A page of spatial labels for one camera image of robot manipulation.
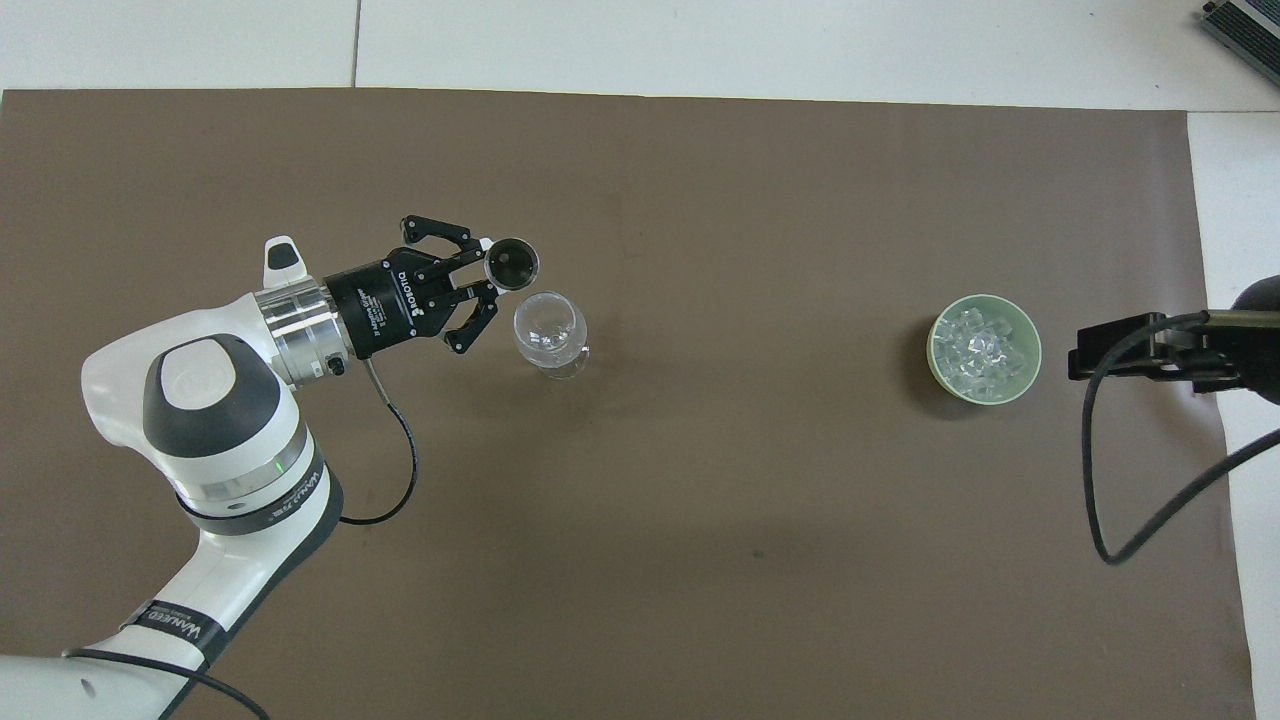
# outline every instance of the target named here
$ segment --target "bowl rim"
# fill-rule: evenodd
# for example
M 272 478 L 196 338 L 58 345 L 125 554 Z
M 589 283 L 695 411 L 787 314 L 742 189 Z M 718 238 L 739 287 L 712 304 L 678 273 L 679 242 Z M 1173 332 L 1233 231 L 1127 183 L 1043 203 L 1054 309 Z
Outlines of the bowl rim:
M 1016 393 L 1004 400 L 977 400 L 961 395 L 959 391 L 948 386 L 946 380 L 942 379 L 942 374 L 938 372 L 938 363 L 933 357 L 933 334 L 938 329 L 938 323 L 942 322 L 942 318 L 945 318 L 946 314 L 950 313 L 956 305 L 960 305 L 961 302 L 969 302 L 977 299 L 991 299 L 1007 305 L 1012 311 L 1018 313 L 1027 320 L 1027 324 L 1030 325 L 1032 328 L 1032 337 L 1036 341 L 1036 369 L 1032 372 L 1032 377 L 1027 380 L 1027 384 L 1023 387 L 1023 389 L 1018 391 Z M 965 402 L 973 402 L 974 405 L 988 405 L 988 406 L 1005 405 L 1007 402 L 1018 400 L 1019 397 L 1023 396 L 1023 393 L 1030 389 L 1033 384 L 1036 384 L 1036 380 L 1039 378 L 1041 366 L 1044 364 L 1044 346 L 1041 342 L 1039 328 L 1036 327 L 1036 322 L 1032 320 L 1030 315 L 1028 315 L 1025 310 L 1019 307 L 1016 302 L 1009 300 L 1007 297 L 1001 297 L 998 295 L 992 295 L 989 292 L 977 292 L 956 300 L 955 302 L 943 307 L 941 313 L 938 313 L 938 316 L 933 319 L 932 324 L 929 324 L 929 333 L 924 338 L 924 356 L 929 363 L 929 372 L 933 373 L 933 379 L 937 380 L 940 386 L 942 386 L 942 389 L 959 397 L 960 400 L 964 400 Z

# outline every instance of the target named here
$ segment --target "bowl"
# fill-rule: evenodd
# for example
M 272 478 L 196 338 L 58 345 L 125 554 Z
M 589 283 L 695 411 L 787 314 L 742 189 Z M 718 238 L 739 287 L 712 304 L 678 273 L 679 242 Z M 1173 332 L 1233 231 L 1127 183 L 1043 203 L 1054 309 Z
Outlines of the bowl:
M 983 319 L 978 332 L 989 331 L 979 338 L 980 342 L 973 342 L 977 334 L 973 320 L 977 315 L 972 310 L 977 310 Z M 961 316 L 970 327 L 956 329 L 952 333 L 956 340 L 945 340 L 948 329 L 963 322 Z M 997 318 L 1002 318 L 1007 325 L 998 323 Z M 992 333 L 998 340 L 992 341 Z M 973 360 L 969 364 L 970 369 L 982 370 L 966 373 L 966 377 L 957 374 L 954 363 L 957 352 L 960 357 Z M 1032 323 L 1021 307 L 997 295 L 968 295 L 947 305 L 929 327 L 925 342 L 929 370 L 938 384 L 960 400 L 975 405 L 1004 405 L 1020 397 L 1039 377 L 1041 354 L 1036 323 Z M 1021 368 L 1007 373 L 1006 363 L 1016 365 L 1019 357 L 1023 361 Z M 979 383 L 987 388 L 975 391 L 972 387 L 960 387 L 966 383 Z

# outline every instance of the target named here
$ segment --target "light green bowl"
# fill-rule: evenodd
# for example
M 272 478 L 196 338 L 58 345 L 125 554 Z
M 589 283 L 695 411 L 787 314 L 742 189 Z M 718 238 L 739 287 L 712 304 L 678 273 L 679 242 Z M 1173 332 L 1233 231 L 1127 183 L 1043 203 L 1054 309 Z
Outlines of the light green bowl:
M 934 357 L 934 340 L 933 336 L 937 333 L 938 322 L 942 319 L 955 320 L 963 310 L 969 307 L 977 307 L 983 315 L 1002 315 L 1009 324 L 1012 327 L 1012 332 L 1009 334 L 1009 342 L 1018 348 L 1019 352 L 1027 359 L 1027 365 L 1030 368 L 1029 373 L 1023 373 L 1016 378 L 1010 379 L 1005 386 L 995 389 L 991 400 L 977 400 L 963 395 L 956 388 L 951 387 L 943 378 L 942 373 L 938 372 L 938 361 Z M 1021 396 L 1036 378 L 1039 377 L 1041 366 L 1041 343 L 1039 333 L 1036 332 L 1036 324 L 1032 319 L 1023 313 L 1023 309 L 1014 305 L 1012 302 L 1005 300 L 1004 297 L 996 295 L 969 295 L 956 300 L 947 309 L 938 314 L 938 318 L 933 320 L 929 325 L 929 337 L 925 338 L 925 356 L 929 360 L 929 370 L 933 372 L 933 377 L 938 380 L 943 388 L 951 395 L 964 400 L 965 402 L 973 402 L 974 405 L 1004 405 L 1010 400 L 1016 400 Z

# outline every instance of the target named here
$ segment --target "clear glass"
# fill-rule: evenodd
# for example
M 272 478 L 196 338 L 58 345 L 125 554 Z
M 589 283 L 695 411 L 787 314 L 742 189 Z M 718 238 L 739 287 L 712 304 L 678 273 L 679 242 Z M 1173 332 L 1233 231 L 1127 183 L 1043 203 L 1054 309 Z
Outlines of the clear glass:
M 530 295 L 516 307 L 513 325 L 520 354 L 547 377 L 572 378 L 586 366 L 586 318 L 563 295 Z

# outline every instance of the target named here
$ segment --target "white robotic arm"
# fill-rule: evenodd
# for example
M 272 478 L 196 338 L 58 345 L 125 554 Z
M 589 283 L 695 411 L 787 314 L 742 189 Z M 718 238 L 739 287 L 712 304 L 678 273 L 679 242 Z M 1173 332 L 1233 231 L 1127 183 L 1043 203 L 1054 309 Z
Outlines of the white robotic arm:
M 536 275 L 536 254 L 524 241 L 472 240 L 466 228 L 419 217 L 402 231 L 406 247 L 323 284 L 292 240 L 273 238 L 261 292 L 141 329 L 86 360 L 81 383 L 95 427 L 164 473 L 198 543 L 110 638 L 72 657 L 0 656 L 0 717 L 168 716 L 192 685 L 189 673 L 175 673 L 202 675 L 343 519 L 342 489 L 292 391 L 344 374 L 351 356 L 367 361 L 404 340 L 440 334 L 457 305 L 476 299 L 467 323 L 443 333 L 465 352 L 498 295 Z M 428 234 L 458 252 L 408 247 Z M 456 287 L 451 273 L 481 259 L 486 279 Z

